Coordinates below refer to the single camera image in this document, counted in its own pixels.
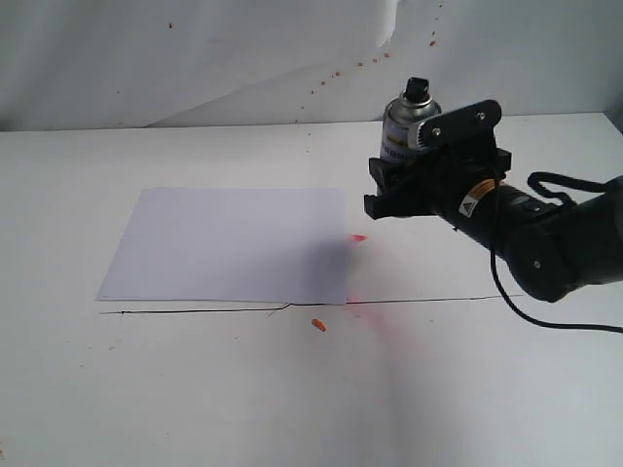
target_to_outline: black line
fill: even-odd
[[[525,297],[515,294],[510,297]],[[500,295],[486,295],[483,297],[461,297],[449,299],[410,299],[410,300],[371,300],[363,302],[346,302],[344,305],[383,305],[383,304],[427,304],[434,302],[468,302],[490,299],[501,299]],[[134,309],[122,311],[101,311],[99,314],[174,314],[174,313],[224,313],[233,311],[281,311],[291,306],[339,306],[332,304],[283,304],[272,308],[215,308],[215,309]]]

